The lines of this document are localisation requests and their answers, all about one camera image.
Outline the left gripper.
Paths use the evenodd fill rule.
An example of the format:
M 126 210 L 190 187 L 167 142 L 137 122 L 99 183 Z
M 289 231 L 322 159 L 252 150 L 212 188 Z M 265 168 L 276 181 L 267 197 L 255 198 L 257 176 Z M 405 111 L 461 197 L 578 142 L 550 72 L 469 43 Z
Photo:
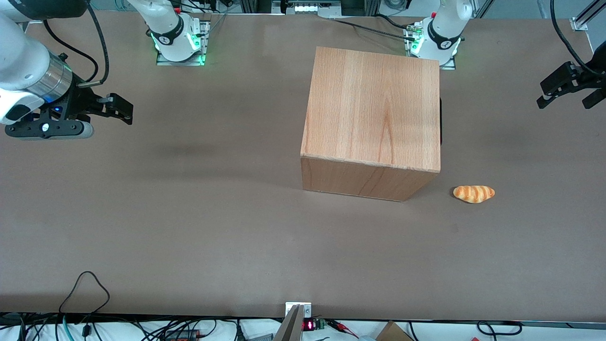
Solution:
M 578 91 L 579 85 L 582 89 L 596 89 L 582 100 L 585 109 L 593 108 L 606 98 L 606 42 L 595 49 L 591 60 L 578 60 L 578 64 L 581 68 L 567 61 L 540 82 L 543 95 L 536 101 L 540 109 L 558 97 Z

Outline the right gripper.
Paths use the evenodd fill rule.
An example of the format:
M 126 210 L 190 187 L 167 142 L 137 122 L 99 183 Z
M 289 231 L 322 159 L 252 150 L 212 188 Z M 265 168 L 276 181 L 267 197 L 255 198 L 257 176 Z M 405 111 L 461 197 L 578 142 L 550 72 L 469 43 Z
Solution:
M 13 125 L 40 108 L 52 108 L 58 113 L 65 113 L 69 109 L 75 115 L 92 113 L 105 118 L 119 119 L 126 125 L 133 123 L 134 106 L 117 93 L 100 97 L 91 90 L 69 90 L 56 101 L 47 103 L 29 91 L 1 89 L 2 125 Z

